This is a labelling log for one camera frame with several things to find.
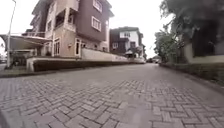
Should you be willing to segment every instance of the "roof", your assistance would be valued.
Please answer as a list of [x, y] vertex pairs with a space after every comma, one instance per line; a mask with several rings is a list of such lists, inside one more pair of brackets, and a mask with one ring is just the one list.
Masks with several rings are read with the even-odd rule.
[[112, 5], [108, 2], [108, 0], [101, 0], [101, 1], [105, 2], [109, 6], [109, 8], [112, 8]]
[[[5, 46], [7, 46], [8, 35], [4, 34], [4, 35], [0, 35], [0, 37], [4, 40]], [[10, 40], [11, 40], [10, 49], [13, 49], [13, 50], [34, 49], [39, 46], [43, 46], [44, 43], [46, 42], [52, 41], [46, 38], [29, 37], [29, 36], [11, 36]]]

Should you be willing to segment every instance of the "interlocking paver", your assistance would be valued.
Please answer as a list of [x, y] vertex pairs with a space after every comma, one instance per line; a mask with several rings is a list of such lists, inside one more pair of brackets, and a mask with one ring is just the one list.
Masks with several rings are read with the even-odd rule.
[[111, 116], [111, 113], [105, 111], [96, 121], [100, 124], [104, 124], [109, 117]]
[[0, 79], [0, 83], [0, 110], [9, 126], [18, 128], [224, 127], [223, 95], [156, 65]]
[[104, 125], [102, 128], [115, 128], [116, 125], [117, 125], [117, 121], [114, 121], [114, 120], [111, 120], [109, 119]]
[[69, 117], [62, 112], [58, 112], [54, 115], [59, 121], [65, 123], [69, 120]]
[[87, 105], [87, 104], [84, 104], [83, 106], [82, 106], [82, 108], [84, 108], [84, 109], [86, 109], [86, 110], [88, 110], [88, 111], [93, 111], [95, 108], [94, 107], [92, 107], [92, 106], [90, 106], [90, 105]]
[[64, 126], [64, 124], [62, 124], [59, 121], [54, 121], [54, 122], [50, 123], [49, 125], [51, 126], [51, 128], [66, 128]]

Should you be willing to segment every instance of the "brick paving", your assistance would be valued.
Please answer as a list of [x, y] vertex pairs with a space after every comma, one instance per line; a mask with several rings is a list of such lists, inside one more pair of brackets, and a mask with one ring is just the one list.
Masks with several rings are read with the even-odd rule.
[[0, 125], [224, 128], [223, 99], [184, 75], [150, 64], [0, 79]]

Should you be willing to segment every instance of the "green foliage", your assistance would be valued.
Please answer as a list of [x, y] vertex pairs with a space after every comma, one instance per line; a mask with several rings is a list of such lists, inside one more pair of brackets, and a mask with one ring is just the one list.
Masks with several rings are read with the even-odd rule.
[[179, 43], [176, 40], [174, 34], [167, 31], [160, 31], [155, 33], [156, 47], [155, 53], [157, 53], [163, 62], [177, 62], [179, 55]]
[[172, 32], [192, 38], [195, 30], [221, 17], [223, 4], [223, 0], [163, 0], [160, 9], [162, 17], [174, 16], [169, 23]]

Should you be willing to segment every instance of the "hedge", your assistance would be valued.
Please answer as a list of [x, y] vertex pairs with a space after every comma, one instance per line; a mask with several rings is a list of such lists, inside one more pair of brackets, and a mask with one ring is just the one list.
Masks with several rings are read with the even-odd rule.
[[50, 71], [60, 69], [75, 69], [88, 67], [105, 67], [125, 64], [137, 64], [134, 62], [108, 62], [108, 61], [63, 61], [63, 60], [36, 60], [33, 64], [34, 71]]
[[160, 64], [162, 67], [171, 68], [206, 80], [216, 81], [224, 85], [224, 63], [217, 64]]

